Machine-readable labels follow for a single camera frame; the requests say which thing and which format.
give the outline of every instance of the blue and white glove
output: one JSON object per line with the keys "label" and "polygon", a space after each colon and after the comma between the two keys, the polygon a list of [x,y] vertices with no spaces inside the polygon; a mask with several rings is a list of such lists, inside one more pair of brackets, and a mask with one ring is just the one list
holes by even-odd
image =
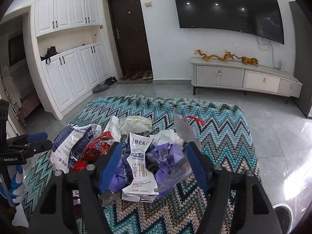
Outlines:
{"label": "blue and white glove", "polygon": [[[10,196],[10,202],[13,205],[18,205],[25,198],[25,185],[23,183],[23,167],[21,165],[12,165],[8,166],[7,170],[9,172],[11,178],[11,189],[8,191]],[[2,186],[5,186],[4,180],[2,180],[2,184],[0,182],[0,194],[7,199],[5,193],[3,191]]]}

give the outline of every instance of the dark brown door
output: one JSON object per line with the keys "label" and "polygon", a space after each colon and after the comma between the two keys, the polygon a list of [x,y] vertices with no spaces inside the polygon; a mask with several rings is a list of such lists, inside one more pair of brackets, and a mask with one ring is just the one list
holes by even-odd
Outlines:
{"label": "dark brown door", "polygon": [[140,0],[109,0],[109,7],[123,75],[151,69]]}

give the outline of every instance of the trash pile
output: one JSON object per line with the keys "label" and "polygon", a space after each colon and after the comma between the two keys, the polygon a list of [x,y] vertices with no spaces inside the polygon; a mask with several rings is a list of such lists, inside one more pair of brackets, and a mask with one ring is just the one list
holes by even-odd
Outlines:
{"label": "trash pile", "polygon": [[[184,143],[194,141],[199,150],[202,149],[187,118],[204,121],[192,116],[183,117],[177,109],[173,110],[173,117],[176,132],[162,130],[149,137],[138,135],[152,131],[152,120],[142,116],[123,119],[112,116],[102,133],[101,126],[96,124],[68,125],[53,142],[50,156],[53,170],[78,172],[107,154],[114,142],[121,142],[121,136],[127,135],[124,154],[109,190],[102,195],[102,205],[109,207],[120,199],[152,203],[192,174],[183,152]],[[73,195],[74,201],[80,201],[77,200],[79,191],[74,190]]]}

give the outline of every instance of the bolt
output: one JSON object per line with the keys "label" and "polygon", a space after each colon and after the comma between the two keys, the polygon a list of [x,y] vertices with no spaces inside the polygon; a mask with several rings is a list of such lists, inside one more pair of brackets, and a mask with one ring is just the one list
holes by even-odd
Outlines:
{"label": "bolt", "polygon": [[87,165],[87,170],[88,171],[93,171],[96,168],[96,166],[94,164],[88,164]]}
{"label": "bolt", "polygon": [[62,173],[63,173],[62,170],[57,170],[57,171],[55,171],[54,175],[58,177],[58,176],[62,175]]}
{"label": "bolt", "polygon": [[254,174],[252,171],[248,170],[248,171],[246,171],[246,175],[247,175],[248,177],[252,177],[252,176],[254,176],[255,174]]}
{"label": "bolt", "polygon": [[222,166],[221,166],[220,164],[215,164],[215,165],[213,166],[213,168],[214,168],[216,171],[222,170]]}

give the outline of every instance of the crocheted blanket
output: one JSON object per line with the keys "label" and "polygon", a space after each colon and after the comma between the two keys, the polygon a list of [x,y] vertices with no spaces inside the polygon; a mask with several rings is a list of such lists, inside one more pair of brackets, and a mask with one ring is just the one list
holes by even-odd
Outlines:
{"label": "crocheted blanket", "polygon": [[[152,119],[152,131],[144,133],[147,136],[163,129],[174,128],[174,107],[183,116],[195,116],[206,121],[206,124],[200,124],[195,120],[188,120],[195,136],[202,142],[202,154],[232,172],[252,170],[260,179],[252,137],[244,115],[237,105],[138,95],[105,97],[89,103],[70,123],[79,126],[96,123],[104,129],[112,115],[119,118],[141,115]],[[26,177],[23,207],[28,219],[51,178],[52,167],[48,154],[46,152],[38,158]],[[222,233],[229,233],[234,210],[233,196],[235,193],[232,191]],[[151,204],[120,200],[103,210],[114,234],[195,233],[208,200],[209,197],[205,196],[191,175],[166,197]],[[87,232],[82,218],[77,220],[77,225],[80,233]]]}

